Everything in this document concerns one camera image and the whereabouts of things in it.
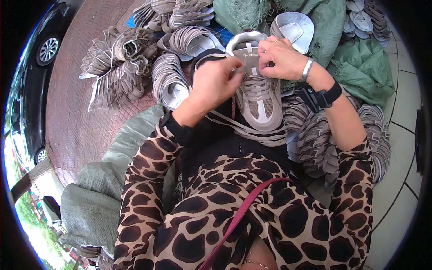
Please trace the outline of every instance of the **black watch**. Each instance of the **black watch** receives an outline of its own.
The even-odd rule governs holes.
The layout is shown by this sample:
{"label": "black watch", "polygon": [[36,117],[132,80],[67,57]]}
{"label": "black watch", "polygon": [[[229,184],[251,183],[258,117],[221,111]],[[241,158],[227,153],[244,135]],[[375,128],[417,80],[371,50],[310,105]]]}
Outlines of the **black watch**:
{"label": "black watch", "polygon": [[161,126],[168,128],[168,130],[174,135],[174,142],[179,145],[185,146],[191,140],[193,129],[188,126],[179,125],[172,117],[172,111],[169,111],[164,115]]}
{"label": "black watch", "polygon": [[314,91],[310,85],[303,82],[298,85],[295,93],[302,98],[314,113],[317,113],[320,108],[330,108],[331,104],[342,94],[342,88],[334,80],[334,85],[328,91]]}

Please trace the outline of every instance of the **car wheel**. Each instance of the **car wheel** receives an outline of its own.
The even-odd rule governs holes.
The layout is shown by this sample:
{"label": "car wheel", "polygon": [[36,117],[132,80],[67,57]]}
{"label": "car wheel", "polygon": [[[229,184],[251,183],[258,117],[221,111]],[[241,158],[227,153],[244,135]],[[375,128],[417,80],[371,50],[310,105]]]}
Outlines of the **car wheel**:
{"label": "car wheel", "polygon": [[48,157],[48,153],[47,150],[45,150],[45,148],[41,148],[35,156],[35,164],[39,164],[42,162],[42,160],[46,159]]}
{"label": "car wheel", "polygon": [[54,61],[60,48],[60,37],[57,34],[48,35],[42,40],[36,50],[36,62],[39,66],[46,66]]}

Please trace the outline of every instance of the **woman's left hand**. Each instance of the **woman's left hand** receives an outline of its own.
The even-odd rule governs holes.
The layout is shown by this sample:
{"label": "woman's left hand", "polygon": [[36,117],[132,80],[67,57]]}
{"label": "woman's left hand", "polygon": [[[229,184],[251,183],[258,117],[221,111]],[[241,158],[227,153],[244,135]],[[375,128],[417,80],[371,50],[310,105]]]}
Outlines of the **woman's left hand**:
{"label": "woman's left hand", "polygon": [[237,57],[205,62],[194,74],[191,94],[172,112],[173,118],[181,126],[195,126],[234,95],[244,73],[243,63]]}

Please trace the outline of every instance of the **leopard print shirt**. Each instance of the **leopard print shirt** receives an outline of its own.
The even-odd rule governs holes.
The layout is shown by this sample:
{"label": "leopard print shirt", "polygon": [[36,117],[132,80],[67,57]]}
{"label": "leopard print shirt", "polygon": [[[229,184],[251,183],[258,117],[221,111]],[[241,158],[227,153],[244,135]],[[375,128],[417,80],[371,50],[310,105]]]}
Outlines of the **leopard print shirt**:
{"label": "leopard print shirt", "polygon": [[[220,156],[200,167],[184,187],[183,200],[164,216],[163,178],[182,148],[159,122],[133,158],[121,197],[113,269],[198,269],[249,192],[263,181],[286,177],[278,164],[260,155]],[[280,270],[361,268],[372,225],[367,141],[340,151],[339,158],[329,209],[288,182],[271,184],[219,250],[213,269],[238,270],[256,236]]]}

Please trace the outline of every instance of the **red strap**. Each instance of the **red strap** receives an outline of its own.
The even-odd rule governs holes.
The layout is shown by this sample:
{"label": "red strap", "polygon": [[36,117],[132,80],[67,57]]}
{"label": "red strap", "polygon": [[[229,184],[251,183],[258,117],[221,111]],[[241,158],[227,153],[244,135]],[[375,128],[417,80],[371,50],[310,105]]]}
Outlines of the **red strap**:
{"label": "red strap", "polygon": [[241,204],[240,208],[238,209],[237,213],[234,215],[234,218],[231,221],[231,224],[228,227],[228,230],[226,230],[225,235],[223,236],[222,241],[213,249],[212,253],[210,253],[210,256],[204,261],[204,263],[200,266],[198,270],[208,270],[213,265],[213,261],[216,258],[217,252],[219,251],[220,247],[225,243],[229,235],[234,231],[235,227],[238,225],[242,217],[245,215],[246,211],[249,209],[251,204],[254,202],[255,198],[263,191],[263,189],[267,188],[270,184],[277,182],[277,181],[288,181],[291,182],[291,179],[289,178],[275,178],[270,179],[268,181],[265,181],[264,183],[258,185],[249,195],[246,197],[246,199]]}

